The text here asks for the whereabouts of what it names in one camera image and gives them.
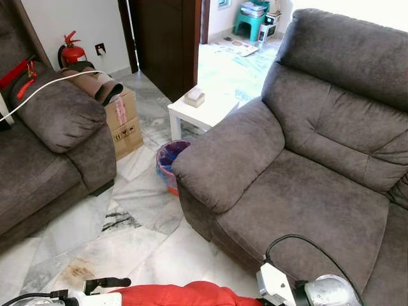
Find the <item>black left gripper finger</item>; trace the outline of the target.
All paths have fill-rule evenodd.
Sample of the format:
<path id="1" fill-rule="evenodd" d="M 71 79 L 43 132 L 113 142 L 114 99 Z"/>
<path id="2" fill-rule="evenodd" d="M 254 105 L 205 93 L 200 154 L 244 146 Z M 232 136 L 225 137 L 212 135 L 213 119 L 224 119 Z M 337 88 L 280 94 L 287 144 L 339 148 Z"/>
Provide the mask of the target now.
<path id="1" fill-rule="evenodd" d="M 105 277 L 85 280 L 84 294 L 93 295 L 97 288 L 128 288 L 130 285 L 130 278 Z"/>

